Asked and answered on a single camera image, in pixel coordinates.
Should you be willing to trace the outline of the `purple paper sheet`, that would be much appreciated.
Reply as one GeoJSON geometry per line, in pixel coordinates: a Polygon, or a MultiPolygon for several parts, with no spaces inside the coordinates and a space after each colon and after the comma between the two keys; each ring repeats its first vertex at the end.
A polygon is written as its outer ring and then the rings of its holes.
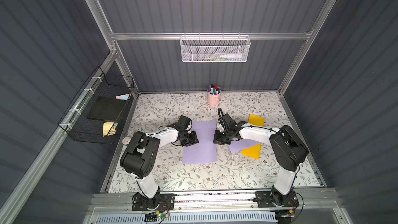
{"type": "Polygon", "coordinates": [[[255,145],[260,144],[260,142],[254,140],[232,140],[231,144],[229,145],[229,150],[231,153],[242,151],[243,149],[247,149],[253,147],[255,145]]]}
{"type": "Polygon", "coordinates": [[[217,160],[217,147],[213,143],[216,131],[216,120],[193,121],[192,131],[195,131],[199,142],[183,148],[183,164],[207,164],[217,160]]]}

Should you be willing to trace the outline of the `yellow rectangular paper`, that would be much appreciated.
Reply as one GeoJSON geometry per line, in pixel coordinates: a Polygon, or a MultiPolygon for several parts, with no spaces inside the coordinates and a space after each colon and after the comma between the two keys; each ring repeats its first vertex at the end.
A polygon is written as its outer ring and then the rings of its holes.
{"type": "MultiPolygon", "coordinates": [[[[248,118],[248,123],[254,124],[254,125],[259,125],[259,126],[264,126],[265,124],[265,119],[260,116],[256,115],[250,115],[248,118]]],[[[260,153],[261,153],[261,143],[256,142],[253,140],[245,140],[243,141],[244,143],[244,149],[241,150],[241,154],[248,156],[250,158],[254,159],[259,159],[260,158],[260,153]]]]}

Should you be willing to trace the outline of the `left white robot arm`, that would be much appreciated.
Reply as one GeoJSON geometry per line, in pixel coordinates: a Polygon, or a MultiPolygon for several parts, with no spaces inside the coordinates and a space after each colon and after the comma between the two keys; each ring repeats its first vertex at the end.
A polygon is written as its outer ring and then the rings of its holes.
{"type": "Polygon", "coordinates": [[[161,126],[154,133],[137,131],[133,134],[121,156],[120,166],[134,176],[141,196],[153,200],[160,193],[151,174],[160,148],[169,144],[188,147],[199,142],[192,126],[190,118],[180,116],[177,122],[161,126]]]}

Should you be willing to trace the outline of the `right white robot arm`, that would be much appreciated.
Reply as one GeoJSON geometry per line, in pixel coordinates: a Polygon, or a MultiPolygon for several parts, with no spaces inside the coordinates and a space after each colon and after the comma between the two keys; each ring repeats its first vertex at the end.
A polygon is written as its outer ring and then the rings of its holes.
{"type": "Polygon", "coordinates": [[[300,164],[309,154],[308,147],[296,132],[288,125],[272,129],[245,121],[237,123],[229,114],[224,114],[221,108],[217,113],[218,127],[213,143],[230,145],[232,141],[253,140],[270,145],[279,164],[277,179],[272,187],[273,194],[288,195],[293,189],[300,164]]]}

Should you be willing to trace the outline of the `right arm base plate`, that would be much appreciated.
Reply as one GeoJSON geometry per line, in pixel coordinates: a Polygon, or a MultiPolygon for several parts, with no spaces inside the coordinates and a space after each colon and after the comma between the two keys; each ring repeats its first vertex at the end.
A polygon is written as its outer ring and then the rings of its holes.
{"type": "Polygon", "coordinates": [[[252,200],[259,208],[290,207],[297,208],[300,203],[296,193],[291,190],[287,195],[282,195],[277,190],[256,191],[252,200]]]}

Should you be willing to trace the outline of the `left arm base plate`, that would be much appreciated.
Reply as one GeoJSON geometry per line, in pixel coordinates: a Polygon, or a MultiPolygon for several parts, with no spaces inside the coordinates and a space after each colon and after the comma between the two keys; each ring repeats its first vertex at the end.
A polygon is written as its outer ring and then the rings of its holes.
{"type": "Polygon", "coordinates": [[[139,192],[132,198],[132,211],[161,211],[167,212],[174,209],[175,194],[161,194],[159,191],[154,198],[149,199],[139,192]]]}

